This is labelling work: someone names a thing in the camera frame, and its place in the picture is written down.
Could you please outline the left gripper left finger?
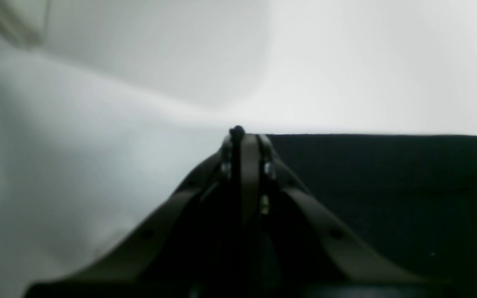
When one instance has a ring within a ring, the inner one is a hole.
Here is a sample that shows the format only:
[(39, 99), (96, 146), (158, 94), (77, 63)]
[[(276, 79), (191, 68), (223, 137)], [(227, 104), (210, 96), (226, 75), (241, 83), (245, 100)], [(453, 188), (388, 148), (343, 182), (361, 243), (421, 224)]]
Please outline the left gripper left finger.
[(119, 245), (27, 298), (193, 298), (211, 282), (239, 223), (239, 138), (196, 166)]

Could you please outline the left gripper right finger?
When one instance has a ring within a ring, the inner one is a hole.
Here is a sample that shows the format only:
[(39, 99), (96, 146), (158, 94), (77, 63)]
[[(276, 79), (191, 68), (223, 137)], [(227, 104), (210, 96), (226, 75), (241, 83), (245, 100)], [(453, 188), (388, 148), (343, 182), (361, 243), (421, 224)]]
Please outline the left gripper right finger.
[(378, 253), (324, 207), (265, 135), (241, 138), (241, 219), (250, 249), (276, 257), (257, 269), (269, 298), (456, 298), (448, 281), (412, 273)]

